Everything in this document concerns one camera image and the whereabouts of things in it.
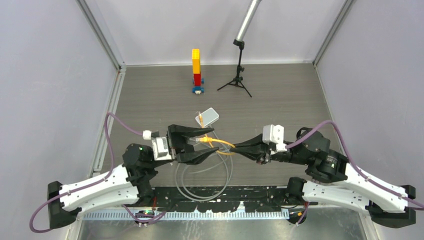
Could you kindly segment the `white network switch box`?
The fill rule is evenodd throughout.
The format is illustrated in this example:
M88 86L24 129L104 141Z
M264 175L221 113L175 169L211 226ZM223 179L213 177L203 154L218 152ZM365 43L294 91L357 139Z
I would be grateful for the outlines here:
M217 111L209 107L203 112L197 112L195 116L195 121L197 124L202 128L211 127L212 124L217 122L220 118L220 115L217 113Z

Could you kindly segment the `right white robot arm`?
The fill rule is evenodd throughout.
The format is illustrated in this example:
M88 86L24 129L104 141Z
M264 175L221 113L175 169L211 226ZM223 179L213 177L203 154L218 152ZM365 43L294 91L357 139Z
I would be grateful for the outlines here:
M399 229L416 223L416 211L408 201L416 196L411 185L387 183L354 165L319 131L302 127L299 144L284 140L281 125L266 125L258 136L237 143L231 152L260 165L269 162L306 166L310 180L291 177L284 200L291 205L325 203L370 216L381 226Z

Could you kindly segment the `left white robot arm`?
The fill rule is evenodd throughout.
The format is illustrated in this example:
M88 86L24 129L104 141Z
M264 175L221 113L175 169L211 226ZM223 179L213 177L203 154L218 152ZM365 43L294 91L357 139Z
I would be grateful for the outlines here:
M75 222L78 217L112 206L139 204L148 207L155 198L150 185L156 168L174 161L198 165L218 151L218 147L195 150L192 141L202 142L203 135L213 128L196 128L172 124L166 136L145 130L141 136L151 145L129 144L123 163L108 172L86 180L62 184L54 181L47 186L48 220L51 229Z

